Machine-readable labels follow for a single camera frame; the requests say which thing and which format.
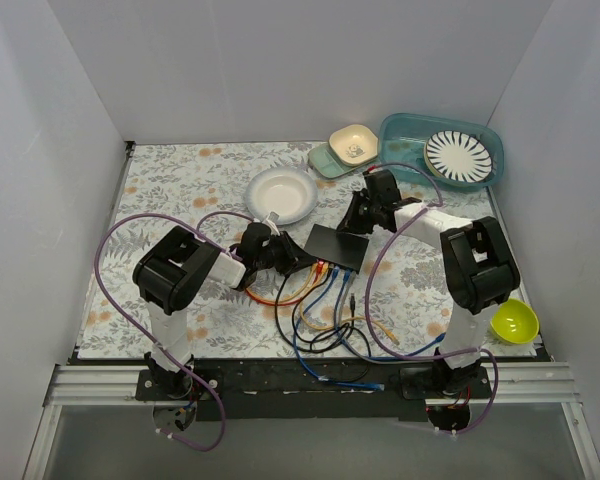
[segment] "floral tablecloth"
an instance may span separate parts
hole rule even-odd
[[[243,194],[249,180],[267,168],[286,165],[306,168],[308,151],[318,142],[244,143],[216,145],[146,145],[135,149],[116,220],[142,212],[173,215],[191,225],[216,210],[248,213]],[[284,227],[299,245],[306,241],[313,224],[335,227],[346,212],[351,192],[363,188],[362,176],[348,175],[336,181],[321,179],[309,170],[318,186],[318,204],[300,222]],[[430,187],[400,184],[404,195],[433,198]],[[468,218],[491,215],[486,191],[476,193],[445,192],[444,211]],[[112,295],[144,325],[148,313],[131,281],[134,265],[173,225],[160,219],[131,222],[116,233],[109,243],[103,262],[103,278]],[[214,217],[204,232],[222,245],[239,239],[244,220]],[[390,233],[376,227],[371,236],[364,267],[351,292],[358,299],[357,314],[362,312],[364,287],[373,261]],[[289,290],[301,285],[304,273],[289,281]],[[274,271],[259,273],[254,290],[273,298],[280,276]],[[332,321],[333,305],[340,287],[335,284],[312,312],[315,322]],[[101,291],[95,295],[83,325],[79,358],[141,358],[150,342],[109,305]],[[451,313],[452,300],[445,285],[442,259],[438,252],[414,239],[401,237],[380,265],[371,297],[373,317],[386,325],[398,338],[392,348],[413,351],[443,332]],[[283,328],[291,331],[288,307],[280,309]],[[188,337],[196,358],[290,357],[293,351],[279,338],[273,309],[211,281],[205,282],[188,308]],[[487,345],[497,355],[535,355],[532,345],[505,346],[488,336]],[[383,352],[374,345],[374,353]],[[342,349],[329,356],[350,356]]]

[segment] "teal bin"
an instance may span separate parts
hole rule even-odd
[[[504,150],[502,141],[490,128],[475,123],[447,120],[444,118],[396,113],[384,119],[378,135],[378,158],[380,163],[401,162],[418,167],[429,173],[424,162],[424,145],[435,133],[453,130],[475,137],[482,143],[493,163],[493,170],[480,183],[467,184],[457,180],[433,177],[434,181],[445,190],[476,191],[497,183],[504,173]],[[429,185],[429,181],[413,170],[402,167],[389,167],[398,180],[409,183]]]

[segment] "yellow bowl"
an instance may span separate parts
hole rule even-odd
[[[502,304],[491,319],[491,331],[504,343],[521,345],[536,338],[540,322],[529,305],[515,298]]]

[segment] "white wall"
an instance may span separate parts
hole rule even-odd
[[[75,342],[124,144],[46,0],[0,0],[0,479]]]
[[[551,0],[50,0],[122,136],[327,138],[486,123]]]
[[[555,0],[490,126],[496,189],[549,351],[568,360],[600,454],[600,0]]]

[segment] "blue cable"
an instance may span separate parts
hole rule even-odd
[[[338,325],[338,306],[340,305],[340,299],[342,298],[342,294],[344,293],[344,289],[347,285],[347,281],[349,280],[350,275],[351,275],[351,271],[349,271],[349,270],[346,271],[344,274],[344,279],[342,281],[342,287],[340,288],[340,294],[338,295],[338,301],[336,302],[336,308],[333,311],[333,327],[335,328],[336,332],[338,333],[338,339],[347,348],[347,350],[349,350],[351,353],[353,353],[351,345],[349,345],[349,342],[347,341],[345,336],[342,334],[342,328],[340,327],[340,325]],[[415,355],[418,355],[418,354],[424,352],[425,350],[433,347],[436,343],[440,343],[442,340],[444,340],[444,336],[445,336],[445,334],[441,333],[432,342],[428,343],[424,347],[419,348],[415,352],[405,354],[405,356],[412,357],[412,356],[415,356]],[[367,358],[370,358],[371,360],[376,360],[379,362],[395,362],[395,358],[387,358],[387,357],[367,357]]]
[[[314,300],[311,305],[309,305],[305,310],[304,313],[306,314],[309,309],[311,307],[313,307],[316,303],[318,303],[318,301],[320,299],[322,299],[322,297],[325,296],[325,294],[329,291],[329,289],[331,288],[331,286],[333,285],[333,283],[335,282],[336,277],[338,276],[339,273],[339,269],[338,267],[336,267],[333,272],[331,273],[331,281],[329,282],[329,285],[327,286],[327,288],[325,288],[325,290],[322,292],[322,294],[320,294],[320,296]],[[344,279],[343,279],[343,285],[346,285],[347,281],[349,281],[349,276],[351,275],[351,272],[347,271],[345,272],[344,275]],[[340,290],[340,294],[338,295],[338,303],[340,302],[340,298],[342,297],[342,292],[344,289]],[[318,375],[316,372],[314,372],[313,370],[311,370],[311,368],[309,367],[309,365],[307,365],[307,363],[304,361],[304,359],[302,358],[302,356],[300,355],[300,351],[298,350],[298,334],[296,333],[298,327],[300,326],[300,322],[302,321],[302,319],[299,319],[296,322],[296,328],[293,331],[293,350],[296,354],[296,357],[298,358],[298,361],[300,362],[300,364],[302,365],[302,367],[307,371],[307,373],[309,375],[311,375],[312,377],[316,378],[317,380],[319,380],[320,382],[326,382],[326,383],[330,383],[332,385],[338,385],[340,387],[350,387],[350,388],[364,388],[366,390],[384,390],[384,385],[378,384],[378,383],[348,383],[348,382],[334,382],[332,380],[330,380],[328,377],[324,376],[324,375]]]

